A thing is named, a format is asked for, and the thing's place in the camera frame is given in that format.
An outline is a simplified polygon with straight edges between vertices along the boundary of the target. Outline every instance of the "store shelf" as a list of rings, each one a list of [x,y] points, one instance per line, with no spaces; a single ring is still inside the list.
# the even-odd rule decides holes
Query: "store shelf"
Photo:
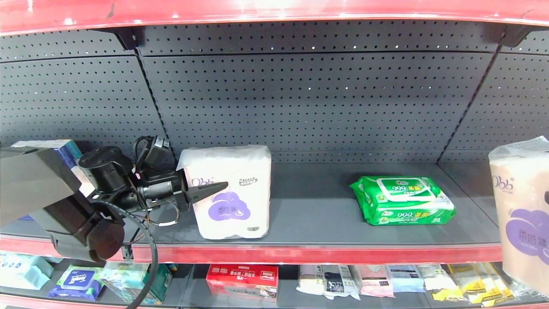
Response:
[[[327,308],[327,309],[358,309],[358,308],[480,308],[467,302],[440,302],[433,300],[430,293],[396,293],[396,298],[378,298],[361,296],[357,301],[351,297],[336,297],[328,300],[323,296],[310,295],[298,292],[298,266],[283,265],[279,268],[278,300],[277,302],[243,300],[223,295],[212,295],[206,282],[208,265],[194,266],[193,275],[189,280],[182,307],[190,308]],[[534,297],[523,297],[520,300],[507,303],[504,308],[515,309],[547,309],[549,303]]]
[[[496,201],[488,162],[442,163],[440,168],[448,174],[460,188],[497,225]]]
[[[362,175],[425,175],[454,202],[445,225],[382,226],[365,222],[349,184]],[[172,220],[173,210],[152,213]],[[176,263],[461,263],[500,261],[497,226],[436,164],[275,164],[270,229],[262,239],[202,238],[194,213],[151,227],[160,260]],[[150,261],[145,242],[137,262]]]
[[[126,221],[124,225],[125,241],[131,241],[137,227]],[[49,234],[34,221],[17,220],[0,229],[0,251],[39,256],[61,257],[49,238]],[[119,250],[110,260],[123,261]]]
[[[0,2],[2,35],[134,25],[274,20],[447,19],[549,25],[538,0],[290,1],[8,0]]]
[[[104,288],[95,302],[55,297],[47,297],[57,280],[69,265],[98,266],[77,260],[64,260],[55,266],[51,280],[39,291],[0,287],[0,304],[41,309],[81,309],[81,308],[125,308],[128,303],[122,301],[108,288]],[[180,265],[170,284],[166,299],[162,305],[141,306],[140,308],[177,308],[189,280],[192,265]]]
[[[3,305],[42,309],[84,309],[84,308],[123,308],[122,303],[110,290],[105,289],[96,302],[47,299],[47,292],[53,287],[71,261],[64,261],[54,271],[52,280],[40,291],[0,288],[0,301]],[[361,296],[361,300],[351,297],[336,297],[328,300],[323,296],[298,292],[299,269],[296,265],[282,265],[279,268],[277,302],[245,300],[223,295],[212,295],[206,282],[207,264],[180,265],[168,289],[168,295],[161,306],[141,308],[310,308],[310,309],[458,309],[480,308],[466,302],[439,302],[430,293],[396,293],[396,298]],[[509,309],[548,309],[549,303],[537,297],[521,297],[501,306]]]

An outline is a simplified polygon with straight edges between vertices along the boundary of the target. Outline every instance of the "purple cloud logo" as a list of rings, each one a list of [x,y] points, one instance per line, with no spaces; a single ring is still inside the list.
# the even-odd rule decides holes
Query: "purple cloud logo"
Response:
[[[212,200],[213,204],[208,210],[210,218],[215,221],[238,219],[246,220],[250,217],[248,205],[234,192],[220,193]]]
[[[507,239],[520,252],[549,265],[549,214],[540,210],[516,209],[505,226]]]

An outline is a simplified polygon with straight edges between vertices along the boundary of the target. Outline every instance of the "yellow package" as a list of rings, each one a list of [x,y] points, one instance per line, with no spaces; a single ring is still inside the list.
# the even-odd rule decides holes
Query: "yellow package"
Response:
[[[501,295],[503,296],[502,298],[495,300],[494,305],[499,305],[503,302],[514,299],[513,292],[511,292],[511,289],[509,288],[509,286],[507,286],[507,283],[505,283],[505,280],[501,278],[500,274],[497,272],[497,269],[494,267],[494,265],[492,263],[484,263],[484,264],[490,276],[496,283],[496,287],[499,289]]]
[[[461,292],[467,294],[472,304],[490,301],[502,297],[492,278],[475,264],[448,265],[454,280],[460,286]]]
[[[434,300],[438,301],[467,301],[466,297],[463,297],[460,287],[453,290],[442,289],[442,290],[432,290],[431,294],[433,295]]]

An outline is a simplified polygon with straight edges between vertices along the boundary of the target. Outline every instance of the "red shelf edge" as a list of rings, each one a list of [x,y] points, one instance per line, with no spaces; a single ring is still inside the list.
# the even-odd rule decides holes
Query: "red shelf edge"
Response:
[[[122,309],[126,305],[102,305],[97,303],[87,304],[83,302],[71,302],[52,299],[38,299],[32,297],[15,296],[8,294],[0,294],[0,304],[6,306],[15,306],[22,308],[40,308],[40,309]],[[139,307],[139,309],[154,309],[153,307]]]
[[[549,26],[543,0],[5,0],[0,35],[119,26],[307,21],[436,19]]]
[[[420,264],[498,262],[500,244],[424,247],[175,247],[158,245],[161,263]],[[150,248],[134,245],[138,263],[150,262]]]
[[[0,235],[0,251],[27,255],[63,257],[57,253],[49,239],[32,239]],[[123,261],[122,252],[118,250],[109,260],[118,262]]]

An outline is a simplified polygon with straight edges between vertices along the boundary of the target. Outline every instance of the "black bracket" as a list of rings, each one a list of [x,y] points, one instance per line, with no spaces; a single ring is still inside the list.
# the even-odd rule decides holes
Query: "black bracket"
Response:
[[[115,27],[94,30],[114,34],[125,51],[130,51],[137,48],[136,36],[133,34],[133,29],[131,27]]]
[[[549,31],[549,27],[530,26],[530,25],[507,25],[503,45],[507,47],[517,47],[522,40],[533,31]]]
[[[131,245],[121,246],[120,251],[122,252],[122,258],[124,259],[124,262],[133,262],[133,250]]]

